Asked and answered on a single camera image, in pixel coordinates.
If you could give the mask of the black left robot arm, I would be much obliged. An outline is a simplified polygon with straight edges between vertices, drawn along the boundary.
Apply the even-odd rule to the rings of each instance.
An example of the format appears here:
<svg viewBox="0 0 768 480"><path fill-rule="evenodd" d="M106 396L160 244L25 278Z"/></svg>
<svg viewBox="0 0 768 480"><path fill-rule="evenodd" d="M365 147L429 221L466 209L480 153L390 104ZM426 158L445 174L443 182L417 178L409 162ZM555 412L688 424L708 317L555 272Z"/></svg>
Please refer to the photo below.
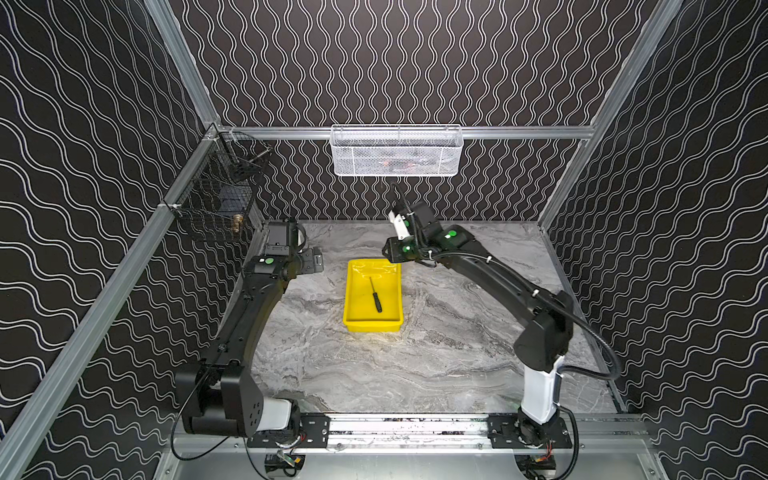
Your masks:
<svg viewBox="0 0 768 480"><path fill-rule="evenodd" d="M298 404L266 396L251 368L269 317L289 283L323 270L318 247L288 256L254 256L245 263L240 292L212 345L175 374L186 433L250 439L268 432L290 441L301 435Z"/></svg>

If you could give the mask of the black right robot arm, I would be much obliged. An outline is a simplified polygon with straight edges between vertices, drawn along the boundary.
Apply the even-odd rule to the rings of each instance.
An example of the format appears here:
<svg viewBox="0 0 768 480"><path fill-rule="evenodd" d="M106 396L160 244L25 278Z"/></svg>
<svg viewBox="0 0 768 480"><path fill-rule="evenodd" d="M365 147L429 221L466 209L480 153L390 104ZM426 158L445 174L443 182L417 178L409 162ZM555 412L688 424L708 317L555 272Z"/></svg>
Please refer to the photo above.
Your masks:
<svg viewBox="0 0 768 480"><path fill-rule="evenodd" d="M561 295L539 287L493 256L467 229L443 227L424 202L411 204L399 187L388 212L396 235L382 254L392 263L415 262L452 270L481 287L522 326L513 344L524 365L520 413L537 425L558 415L558 369L573 337L573 320Z"/></svg>

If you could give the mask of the black handled screwdriver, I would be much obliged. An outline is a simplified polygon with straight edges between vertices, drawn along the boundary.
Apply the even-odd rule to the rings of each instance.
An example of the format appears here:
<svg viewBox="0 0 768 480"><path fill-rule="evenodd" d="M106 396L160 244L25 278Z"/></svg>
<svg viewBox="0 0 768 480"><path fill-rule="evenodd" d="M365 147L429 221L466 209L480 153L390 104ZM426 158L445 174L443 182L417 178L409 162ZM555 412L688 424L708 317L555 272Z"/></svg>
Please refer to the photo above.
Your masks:
<svg viewBox="0 0 768 480"><path fill-rule="evenodd" d="M377 313L379 313L379 314L380 314L380 313L383 313L383 306L382 306L382 303L381 303L380 297L379 297L379 295L378 295L378 292L377 292L377 290L376 290L376 287L375 287L375 284L374 284L373 278L372 278L372 277L369 277L369 278L368 278L368 280L369 280L369 283L370 283L370 286L371 286L371 290L372 290L372 298L373 298L373 301L374 301L374 305L375 305L376 311L377 311Z"/></svg>

